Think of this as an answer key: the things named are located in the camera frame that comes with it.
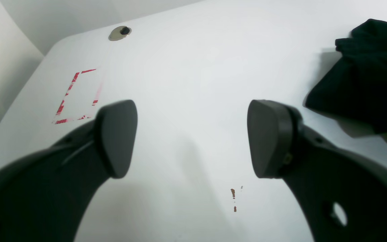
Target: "white tabletop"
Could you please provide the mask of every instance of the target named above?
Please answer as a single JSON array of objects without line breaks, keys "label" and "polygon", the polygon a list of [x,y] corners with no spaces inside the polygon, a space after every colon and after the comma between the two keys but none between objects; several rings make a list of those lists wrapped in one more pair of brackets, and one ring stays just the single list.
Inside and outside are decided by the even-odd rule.
[{"label": "white tabletop", "polygon": [[[302,106],[340,57],[335,39],[369,18],[387,21],[387,1],[208,0],[65,38],[2,120],[0,168],[90,120],[77,120],[80,114],[132,99],[131,167],[95,194],[77,242],[313,241],[286,184],[253,172],[247,108],[252,99],[295,106],[338,147],[387,167],[381,136],[352,138],[336,120]],[[132,34],[111,42],[117,26]],[[71,99],[55,116],[77,72]],[[61,117],[74,120],[52,123]]]}]

